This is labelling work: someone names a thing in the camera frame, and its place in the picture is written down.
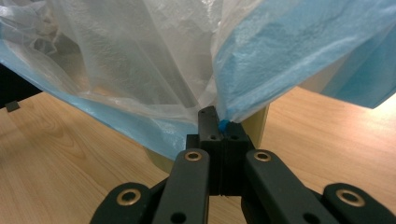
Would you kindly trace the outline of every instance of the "black clamp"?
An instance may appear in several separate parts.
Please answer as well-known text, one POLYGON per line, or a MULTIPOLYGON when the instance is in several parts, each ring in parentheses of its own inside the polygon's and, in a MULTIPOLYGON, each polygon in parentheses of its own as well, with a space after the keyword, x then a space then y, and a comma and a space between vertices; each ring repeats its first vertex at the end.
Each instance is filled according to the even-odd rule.
POLYGON ((241 196, 247 223, 396 223, 361 189, 332 184, 307 189, 273 152, 254 149, 242 126, 219 131, 213 106, 198 114, 167 179, 148 189, 127 183, 111 190, 93 215, 98 223, 206 223, 209 195, 241 196))

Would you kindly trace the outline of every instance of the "blue plastic bag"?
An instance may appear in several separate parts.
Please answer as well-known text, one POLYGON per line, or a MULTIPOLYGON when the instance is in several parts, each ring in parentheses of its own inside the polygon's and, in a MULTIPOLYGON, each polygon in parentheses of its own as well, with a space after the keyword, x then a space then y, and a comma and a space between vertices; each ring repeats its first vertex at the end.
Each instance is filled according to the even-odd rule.
POLYGON ((173 159, 200 108, 241 121, 323 71, 304 85, 378 104, 395 24, 393 0, 0 0, 0 63, 173 159))

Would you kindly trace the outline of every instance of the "plastic bag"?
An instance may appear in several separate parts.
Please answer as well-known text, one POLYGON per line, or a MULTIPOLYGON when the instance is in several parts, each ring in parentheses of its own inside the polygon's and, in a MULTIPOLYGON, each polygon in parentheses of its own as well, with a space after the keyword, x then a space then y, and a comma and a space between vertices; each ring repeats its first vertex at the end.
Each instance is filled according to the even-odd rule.
POLYGON ((200 108, 241 121, 395 15, 391 0, 0 0, 0 63, 173 159, 200 108))
POLYGON ((395 52, 393 25, 300 86, 355 105, 377 107, 396 92, 395 52))

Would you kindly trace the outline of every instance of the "screw hole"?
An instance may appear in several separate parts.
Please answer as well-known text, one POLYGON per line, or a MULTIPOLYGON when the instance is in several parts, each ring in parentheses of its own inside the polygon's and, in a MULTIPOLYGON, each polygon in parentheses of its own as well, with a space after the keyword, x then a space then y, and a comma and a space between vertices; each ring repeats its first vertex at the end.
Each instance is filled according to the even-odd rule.
POLYGON ((313 214, 305 213, 305 214, 303 215, 303 217, 304 217, 304 220, 305 220, 307 223, 309 223, 309 224, 319 224, 319 223, 320 223, 319 218, 317 218, 317 216, 315 216, 315 215, 313 215, 313 214))
POLYGON ((349 189, 339 189, 335 194, 342 202, 355 207, 363 207, 366 204, 359 194, 349 189))
POLYGON ((189 154, 189 158, 192 159, 192 160, 197 159, 198 157, 199 157, 199 155, 197 153, 189 154))
POLYGON ((262 152, 262 151, 254 153, 254 157, 258 161, 270 161, 271 160, 271 155, 266 152, 262 152))
POLYGON ((125 189, 117 196, 117 203, 122 206, 132 205, 140 200, 138 189, 125 189))
POLYGON ((171 216, 172 223, 184 223, 186 221, 186 215, 184 213, 174 213, 171 216))
POLYGON ((184 158, 188 161, 198 161, 202 158, 202 155, 199 152, 191 151, 186 153, 184 158))
POLYGON ((136 194, 133 192, 127 192, 124 195, 122 195, 122 200, 125 202, 129 202, 131 200, 133 200, 136 197, 136 194))

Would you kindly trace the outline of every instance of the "wooden table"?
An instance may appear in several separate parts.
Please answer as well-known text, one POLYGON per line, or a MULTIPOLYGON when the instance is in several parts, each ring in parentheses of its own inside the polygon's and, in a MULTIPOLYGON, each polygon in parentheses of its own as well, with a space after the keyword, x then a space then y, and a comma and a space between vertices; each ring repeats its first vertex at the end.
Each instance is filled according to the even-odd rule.
MULTIPOLYGON (((0 223, 88 223, 117 185, 167 176, 135 141, 46 93, 20 106, 0 110, 0 223)), ((369 110, 296 88, 271 104, 262 148, 313 190, 347 182, 396 213, 396 96, 369 110)), ((211 198, 209 223, 244 223, 239 203, 211 198)))

